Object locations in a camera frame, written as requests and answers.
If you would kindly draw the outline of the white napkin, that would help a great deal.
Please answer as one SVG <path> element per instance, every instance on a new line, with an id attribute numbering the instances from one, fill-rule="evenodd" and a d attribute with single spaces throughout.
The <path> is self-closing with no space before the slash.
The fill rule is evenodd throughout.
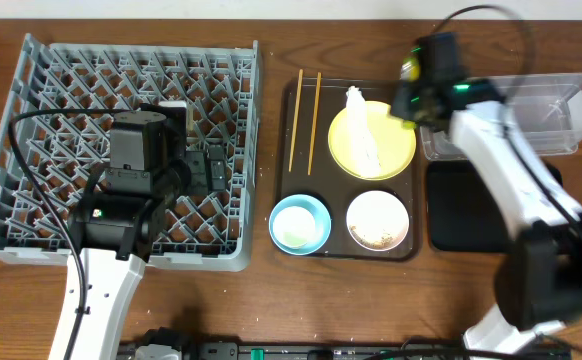
<path id="1" fill-rule="evenodd" d="M 375 178 L 380 174 L 381 167 L 377 145 L 368 127 L 366 101 L 360 89 L 355 86 L 350 86 L 346 95 L 351 157 L 362 178 Z"/>

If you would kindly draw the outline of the white cup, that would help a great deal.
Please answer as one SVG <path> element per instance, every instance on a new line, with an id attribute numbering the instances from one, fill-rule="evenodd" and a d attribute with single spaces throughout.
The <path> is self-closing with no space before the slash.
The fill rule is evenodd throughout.
<path id="1" fill-rule="evenodd" d="M 315 237 L 316 224 L 309 210 L 300 206 L 283 208 L 273 222 L 275 239 L 283 246 L 298 249 Z"/>

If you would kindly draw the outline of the wooden chopstick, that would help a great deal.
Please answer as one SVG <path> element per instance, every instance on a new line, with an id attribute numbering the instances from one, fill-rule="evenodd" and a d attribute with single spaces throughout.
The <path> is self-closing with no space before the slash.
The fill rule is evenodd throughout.
<path id="1" fill-rule="evenodd" d="M 309 158 L 308 158 L 308 166 L 307 166 L 307 175 L 308 176 L 310 176 L 312 174 L 312 168 L 313 168 L 315 139 L 316 139 L 316 133 L 317 133 L 317 121 L 318 121 L 318 115 L 319 115 L 321 82 L 322 82 L 322 73 L 318 72 L 317 77 L 316 77 L 316 88 L 315 88 L 315 95 L 314 95 L 314 106 L 313 106 L 312 124 L 311 124 L 312 126 L 311 126 L 311 137 L 310 137 L 310 148 L 309 148 Z"/>
<path id="2" fill-rule="evenodd" d="M 298 71 L 298 78 L 297 78 L 296 98 L 295 98 L 295 105 L 294 105 L 294 116 L 293 116 L 293 123 L 292 123 L 290 154 L 289 154 L 290 156 L 289 156 L 289 164 L 288 164 L 288 171 L 289 172 L 292 172 L 292 169 L 293 169 L 295 144 L 296 144 L 296 137 L 297 137 L 297 127 L 298 127 L 298 118 L 299 118 L 299 110 L 300 110 L 300 104 L 301 104 L 301 92 L 302 92 L 302 85 L 303 85 L 303 76 L 304 76 L 304 69 L 301 68 Z"/>

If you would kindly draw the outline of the pink bowl with rice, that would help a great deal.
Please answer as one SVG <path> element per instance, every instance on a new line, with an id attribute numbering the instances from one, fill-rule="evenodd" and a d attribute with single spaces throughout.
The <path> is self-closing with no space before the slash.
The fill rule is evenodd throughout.
<path id="1" fill-rule="evenodd" d="M 406 239 L 410 217 L 397 196 L 372 190 L 352 200 L 346 212 L 346 226 L 361 247 L 375 252 L 389 251 Z"/>

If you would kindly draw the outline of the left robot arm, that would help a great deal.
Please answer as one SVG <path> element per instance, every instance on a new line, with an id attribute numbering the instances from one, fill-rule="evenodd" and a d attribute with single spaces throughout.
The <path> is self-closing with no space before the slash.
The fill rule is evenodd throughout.
<path id="1" fill-rule="evenodd" d="M 51 358 L 114 358 L 167 210 L 226 189 L 222 146 L 188 150 L 189 119 L 183 107 L 155 105 L 115 115 L 110 159 L 91 169 L 68 216 L 78 262 L 67 267 Z"/>

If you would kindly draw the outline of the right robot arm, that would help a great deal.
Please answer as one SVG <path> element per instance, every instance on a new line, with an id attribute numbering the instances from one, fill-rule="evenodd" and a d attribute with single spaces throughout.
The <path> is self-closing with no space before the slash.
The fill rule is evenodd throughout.
<path id="1" fill-rule="evenodd" d="M 555 181 L 492 83 L 401 81 L 390 113 L 447 132 L 507 227 L 511 243 L 494 279 L 496 303 L 464 333 L 467 354 L 513 358 L 582 317 L 582 206 Z"/>

